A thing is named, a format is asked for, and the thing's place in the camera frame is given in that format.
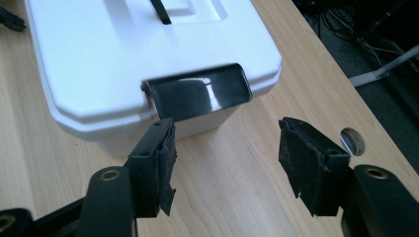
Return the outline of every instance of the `metal grommet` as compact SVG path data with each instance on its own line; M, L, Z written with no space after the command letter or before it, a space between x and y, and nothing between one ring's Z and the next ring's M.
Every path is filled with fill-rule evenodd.
M16 217L10 214L0 215L0 233L10 228L15 223Z
M359 132L353 128L342 129L340 138L345 149L353 156L361 156L366 151L366 142Z
M121 175L119 170L109 170L101 174L102 181L111 181L117 179Z
M379 169L367 168L367 169L364 170L364 172L367 175L369 175L369 176L371 176L373 178L379 179L379 180L385 180L385 179L388 178L388 174L386 174L385 172L383 172L383 171L381 171Z

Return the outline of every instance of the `wooden desk surface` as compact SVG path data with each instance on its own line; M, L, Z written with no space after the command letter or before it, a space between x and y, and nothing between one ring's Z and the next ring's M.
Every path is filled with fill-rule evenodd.
M282 56L280 82L220 128L177 142L172 215L138 220L139 236L340 236L340 218L312 218L278 162L278 119L310 122L340 144L344 127L366 141L352 165L398 176L419 199L419 179L290 0L254 0ZM27 19L23 1L0 5ZM101 168L122 165L64 133L43 96L31 33L0 27L0 209L39 218L85 195Z

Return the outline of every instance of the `white container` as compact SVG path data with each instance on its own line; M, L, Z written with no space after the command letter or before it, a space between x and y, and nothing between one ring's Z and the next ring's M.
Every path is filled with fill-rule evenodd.
M249 0L26 0L42 86L68 133L128 155L158 119L143 81L238 63L253 97L275 85L282 57ZM189 136L221 125L228 108L177 122Z

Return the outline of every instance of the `black clamp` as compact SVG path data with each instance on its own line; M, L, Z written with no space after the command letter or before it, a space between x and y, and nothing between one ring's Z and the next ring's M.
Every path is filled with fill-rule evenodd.
M295 118L280 120L279 161L295 197L316 216L336 216L348 236L419 236L419 203L391 172L349 167L350 155Z
M176 162L175 126L153 124L122 167L108 167L90 179L84 198L33 221L26 209L0 211L0 237L137 236L136 219L169 215Z

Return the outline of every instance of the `floor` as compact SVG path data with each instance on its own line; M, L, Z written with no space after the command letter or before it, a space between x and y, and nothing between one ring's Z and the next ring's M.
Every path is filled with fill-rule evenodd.
M333 9L322 14L303 14L348 78L377 70L403 52L395 43L377 39L377 36L351 38L348 35L351 31L350 12L351 9ZM392 70L385 79L360 86L357 91L419 173L417 64L406 62Z

